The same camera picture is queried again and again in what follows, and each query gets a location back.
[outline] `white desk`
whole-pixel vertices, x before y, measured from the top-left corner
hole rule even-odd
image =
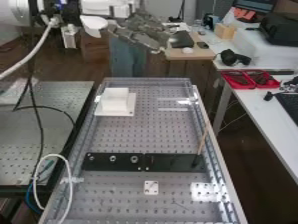
[[[287,81],[294,76],[274,76],[274,78],[278,81]],[[280,92],[278,89],[235,90],[224,82],[212,129],[214,133],[218,134],[230,94],[232,92],[298,184],[298,126],[275,97],[268,102],[263,100],[267,91],[272,93]]]
[[[206,30],[206,35],[200,36],[199,35],[199,39],[202,41],[204,41],[210,47],[210,49],[212,50],[212,52],[215,54],[219,54],[223,50],[231,49],[236,54],[243,54],[243,52],[240,52],[235,46],[232,45],[230,40],[222,40],[215,34],[214,32]],[[220,56],[218,55],[215,57],[215,59],[212,60],[212,65],[215,67],[215,69],[218,71],[222,70],[231,70],[231,69],[262,69],[262,70],[276,70],[276,71],[282,71],[282,70],[288,70],[287,65],[280,66],[280,65],[274,65],[272,64],[268,66],[256,66],[254,65],[254,61],[251,61],[250,65],[246,66],[242,63],[238,63],[235,66],[226,66],[222,61],[220,61]]]

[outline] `screw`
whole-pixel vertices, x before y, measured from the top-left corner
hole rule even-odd
[[[131,156],[131,157],[130,157],[130,162],[131,162],[133,164],[135,164],[135,163],[138,162],[138,157],[137,157],[137,156]]]
[[[110,161],[111,163],[114,163],[114,162],[115,162],[115,156],[110,156],[110,157],[109,157],[109,161]]]

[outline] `white cable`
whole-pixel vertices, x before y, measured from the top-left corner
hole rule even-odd
[[[67,200],[67,205],[66,205],[66,209],[65,209],[65,212],[63,212],[63,215],[61,217],[61,219],[58,220],[58,224],[61,224],[66,218],[66,215],[67,215],[67,212],[70,210],[70,206],[71,206],[71,198],[73,198],[73,183],[71,183],[71,172],[70,172],[70,166],[69,166],[69,162],[67,160],[65,159],[63,156],[58,155],[58,154],[47,154],[46,156],[43,156],[41,159],[39,159],[39,162],[37,164],[37,167],[35,167],[35,170],[34,170],[34,176],[33,176],[33,195],[34,195],[34,201],[35,201],[35,204],[38,206],[38,208],[41,210],[43,210],[43,207],[41,206],[39,204],[39,200],[38,200],[38,197],[37,197],[37,190],[35,190],[35,181],[37,181],[37,175],[38,175],[38,169],[39,169],[39,166],[41,166],[41,163],[42,161],[47,158],[47,157],[58,157],[65,165],[66,165],[66,171],[67,171],[67,183],[69,183],[69,200]]]
[[[35,55],[35,53],[38,52],[42,44],[43,44],[43,41],[47,37],[47,34],[49,34],[49,31],[51,29],[53,26],[57,25],[57,20],[55,18],[51,18],[50,19],[50,22],[47,24],[47,27],[43,31],[43,34],[39,38],[39,41],[38,43],[35,44],[33,50],[30,51],[30,53],[25,56],[25,58],[22,58],[9,69],[6,69],[1,74],[0,74],[0,80],[4,79],[8,75],[12,74],[12,72],[14,72],[29,60],[30,58]]]
[[[214,11],[215,11],[215,5],[216,5],[216,0],[212,1],[212,8],[211,8],[212,15],[214,15]]]
[[[230,125],[232,124],[235,121],[238,121],[244,115],[247,115],[246,113],[242,114],[238,118],[235,118],[228,124],[226,124],[226,126],[219,130],[219,132]]]

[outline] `red box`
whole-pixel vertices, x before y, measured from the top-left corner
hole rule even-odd
[[[266,71],[246,70],[244,73],[248,76],[248,78],[254,81],[256,88],[260,89],[279,88],[280,83],[272,78],[272,76]]]
[[[232,89],[254,89],[255,82],[248,78],[243,71],[227,70],[220,72],[222,77]]]

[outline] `monitor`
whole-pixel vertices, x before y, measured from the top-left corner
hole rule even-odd
[[[272,11],[276,0],[235,0],[234,6],[236,8],[248,9],[259,13],[268,13]]]

